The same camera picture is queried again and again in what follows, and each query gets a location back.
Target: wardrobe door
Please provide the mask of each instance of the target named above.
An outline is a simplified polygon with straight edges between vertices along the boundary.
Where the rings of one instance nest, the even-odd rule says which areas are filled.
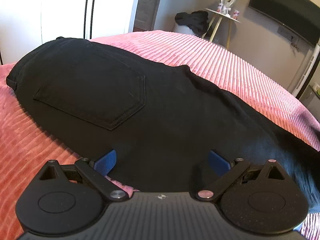
[[[43,43],[59,36],[83,38],[85,0],[42,0]]]
[[[41,44],[41,0],[0,0],[3,63],[20,60]]]
[[[138,0],[94,0],[92,38],[132,32]]]

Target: black clothing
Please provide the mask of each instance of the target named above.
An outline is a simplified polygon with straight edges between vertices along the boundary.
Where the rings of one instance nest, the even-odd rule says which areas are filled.
[[[201,189],[216,179],[211,149],[229,160],[276,159],[301,189],[306,179],[320,187],[315,149],[187,65],[67,38],[23,57],[7,84],[43,129],[82,157],[116,150],[109,176],[145,192]],[[318,196],[306,195],[315,206]]]
[[[188,26],[197,35],[206,33],[209,27],[207,23],[208,13],[206,11],[196,11],[191,14],[186,12],[177,13],[175,21],[178,25]]]

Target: side table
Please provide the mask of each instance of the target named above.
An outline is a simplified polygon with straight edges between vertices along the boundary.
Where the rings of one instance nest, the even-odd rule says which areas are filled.
[[[241,22],[239,22],[238,20],[233,19],[233,18],[231,18],[231,17],[228,17],[228,16],[226,16],[225,14],[222,14],[222,13],[220,13],[220,12],[211,10],[211,9],[209,9],[209,8],[206,8],[205,10],[214,13],[214,16],[212,17],[212,20],[211,20],[211,22],[209,23],[208,30],[209,30],[209,28],[211,27],[212,23],[214,22],[216,16],[219,15],[219,20],[218,20],[216,26],[215,26],[214,29],[213,29],[212,35],[211,35],[211,37],[210,37],[210,42],[213,41],[213,38],[214,38],[214,36],[215,36],[216,33],[217,33],[217,30],[218,30],[218,28],[219,28],[219,26],[220,26],[220,23],[221,23],[221,21],[222,21],[222,18],[225,17],[225,18],[229,19],[229,31],[228,31],[228,39],[227,39],[227,46],[226,46],[226,48],[229,49],[230,38],[231,38],[231,25],[232,25],[232,21],[235,21],[235,22],[237,22],[237,23],[241,23]]]

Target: gray wall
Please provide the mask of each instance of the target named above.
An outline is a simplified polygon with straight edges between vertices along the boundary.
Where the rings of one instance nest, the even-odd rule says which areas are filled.
[[[311,0],[320,6],[320,0]],[[172,31],[178,12],[216,9],[219,0],[160,0],[155,29]],[[289,41],[277,33],[279,24],[247,7],[249,0],[238,0],[233,9],[240,11],[241,24],[233,24],[229,50],[243,58],[289,91],[305,67],[312,48],[300,39],[300,52],[293,52]],[[224,20],[215,42],[225,45],[228,21]]]

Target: wall-mounted tv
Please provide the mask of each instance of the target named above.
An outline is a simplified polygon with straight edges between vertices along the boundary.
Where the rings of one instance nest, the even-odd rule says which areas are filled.
[[[276,20],[315,46],[320,38],[320,8],[310,0],[250,0],[249,7]]]

